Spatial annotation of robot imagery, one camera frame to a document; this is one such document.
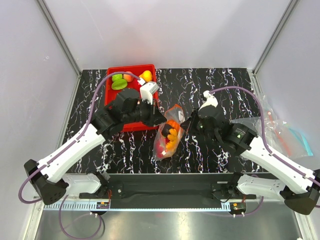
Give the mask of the orange pumpkin toy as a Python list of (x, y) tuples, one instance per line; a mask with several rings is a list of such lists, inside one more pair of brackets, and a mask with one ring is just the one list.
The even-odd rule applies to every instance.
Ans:
[(177, 123), (176, 121), (171, 119), (171, 120), (168, 120), (166, 123), (170, 125), (172, 128), (174, 128), (177, 132), (180, 130), (180, 124)]

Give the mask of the clear bag orange zipper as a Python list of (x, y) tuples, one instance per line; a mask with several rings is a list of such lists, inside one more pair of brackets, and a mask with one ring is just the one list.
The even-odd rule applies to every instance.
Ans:
[(175, 104), (164, 113), (166, 122), (160, 124), (154, 140), (153, 157), (156, 161), (172, 157), (185, 133), (181, 127), (186, 120), (181, 106)]

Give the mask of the dark mangosteen toy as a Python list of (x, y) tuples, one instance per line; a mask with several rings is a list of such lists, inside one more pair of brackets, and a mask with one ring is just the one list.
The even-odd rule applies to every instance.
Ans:
[(167, 138), (168, 135), (170, 134), (171, 129), (172, 129), (171, 125), (165, 124), (164, 127), (162, 128), (162, 131), (161, 131), (162, 136)]

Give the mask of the orange ginger root toy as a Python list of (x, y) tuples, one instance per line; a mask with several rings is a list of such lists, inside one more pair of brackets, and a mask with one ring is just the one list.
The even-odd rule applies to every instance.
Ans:
[(176, 151), (181, 139), (181, 130), (176, 131), (174, 128), (170, 130), (170, 134), (167, 136), (169, 142), (166, 144), (166, 150), (168, 153)]

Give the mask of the pink dragon fruit toy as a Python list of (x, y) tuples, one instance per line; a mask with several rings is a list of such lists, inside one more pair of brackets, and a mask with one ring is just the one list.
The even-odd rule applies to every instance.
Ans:
[(158, 160), (164, 159), (167, 155), (168, 151), (166, 149), (166, 145), (169, 142), (167, 137), (160, 136), (155, 140), (155, 157)]

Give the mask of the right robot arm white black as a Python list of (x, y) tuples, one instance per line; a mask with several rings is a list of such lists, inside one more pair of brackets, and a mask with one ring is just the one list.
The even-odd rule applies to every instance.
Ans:
[(309, 215), (316, 207), (320, 198), (319, 170), (296, 164), (265, 144), (263, 138), (247, 126), (223, 120), (218, 108), (208, 105), (194, 110), (181, 127), (192, 136), (208, 137), (232, 155), (246, 158), (275, 176), (267, 179), (234, 173), (232, 179), (222, 185), (222, 195), (228, 193), (235, 199), (255, 195), (280, 200), (302, 215)]

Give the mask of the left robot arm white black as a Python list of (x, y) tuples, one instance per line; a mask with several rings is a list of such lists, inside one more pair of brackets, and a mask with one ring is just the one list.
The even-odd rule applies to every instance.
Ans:
[(166, 118), (159, 111), (152, 90), (126, 88), (104, 108), (92, 114), (86, 125), (49, 156), (28, 160), (24, 169), (45, 205), (66, 195), (81, 198), (103, 198), (108, 193), (108, 178), (100, 173), (72, 176), (69, 168), (92, 149), (121, 132), (124, 125), (141, 122), (155, 127)]

